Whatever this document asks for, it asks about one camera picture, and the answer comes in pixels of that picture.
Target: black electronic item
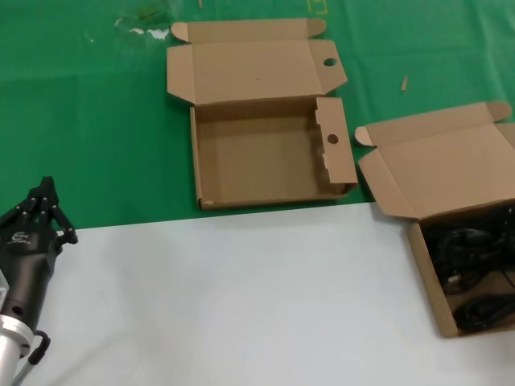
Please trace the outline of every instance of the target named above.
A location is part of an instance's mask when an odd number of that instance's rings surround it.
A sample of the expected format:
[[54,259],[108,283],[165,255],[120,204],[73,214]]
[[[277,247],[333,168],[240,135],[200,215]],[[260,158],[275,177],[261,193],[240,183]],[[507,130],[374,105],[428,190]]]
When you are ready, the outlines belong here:
[[[507,272],[515,270],[515,206],[480,216],[435,224],[424,230],[436,275],[446,295],[464,294],[497,271],[515,290]],[[457,327],[477,332],[515,312],[515,294],[485,294],[454,312]]]

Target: cardboard box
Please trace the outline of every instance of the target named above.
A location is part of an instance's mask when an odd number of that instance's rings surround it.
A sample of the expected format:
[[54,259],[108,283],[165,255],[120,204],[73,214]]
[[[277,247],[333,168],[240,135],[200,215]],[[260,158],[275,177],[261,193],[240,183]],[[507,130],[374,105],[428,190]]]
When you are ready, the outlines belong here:
[[168,92],[191,107],[203,209],[338,199],[357,185],[335,44],[322,19],[175,23]]
[[[490,273],[459,296],[446,296],[432,265],[422,230],[439,221],[479,216],[515,199],[515,124],[504,102],[478,103],[360,127],[356,140],[376,146],[359,165],[381,210],[415,220],[409,240],[444,337],[459,331],[452,312],[478,294],[511,294],[501,273]],[[515,317],[499,328],[515,329]]]

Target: box lid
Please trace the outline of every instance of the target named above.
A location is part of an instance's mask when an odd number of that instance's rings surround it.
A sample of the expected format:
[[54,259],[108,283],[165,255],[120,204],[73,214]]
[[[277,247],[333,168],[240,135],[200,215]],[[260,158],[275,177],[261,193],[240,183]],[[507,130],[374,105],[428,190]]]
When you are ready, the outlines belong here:
[[347,81],[321,19],[175,23],[168,92],[196,105],[322,96]]
[[515,126],[505,102],[465,105],[356,129],[376,146],[359,165],[381,210],[429,216],[515,198]]

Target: green surface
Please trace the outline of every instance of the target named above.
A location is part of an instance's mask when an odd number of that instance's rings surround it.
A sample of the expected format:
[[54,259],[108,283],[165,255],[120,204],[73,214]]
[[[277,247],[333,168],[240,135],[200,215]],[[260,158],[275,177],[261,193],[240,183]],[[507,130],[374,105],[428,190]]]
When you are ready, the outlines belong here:
[[[202,10],[197,0],[2,1],[0,212],[53,175],[78,228],[229,213],[196,207],[187,104],[165,85],[166,48],[178,42],[130,29],[310,16],[328,21],[323,37],[348,73],[336,95],[351,134],[429,109],[515,101],[513,0],[204,0]],[[359,189],[340,203],[368,197]]]

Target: white surface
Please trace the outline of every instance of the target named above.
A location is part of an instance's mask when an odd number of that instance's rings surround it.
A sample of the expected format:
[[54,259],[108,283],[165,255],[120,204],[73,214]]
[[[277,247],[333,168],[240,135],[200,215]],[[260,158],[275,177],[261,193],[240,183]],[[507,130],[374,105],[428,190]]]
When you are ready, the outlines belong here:
[[402,226],[375,206],[79,236],[26,386],[515,383],[514,333],[439,337]]

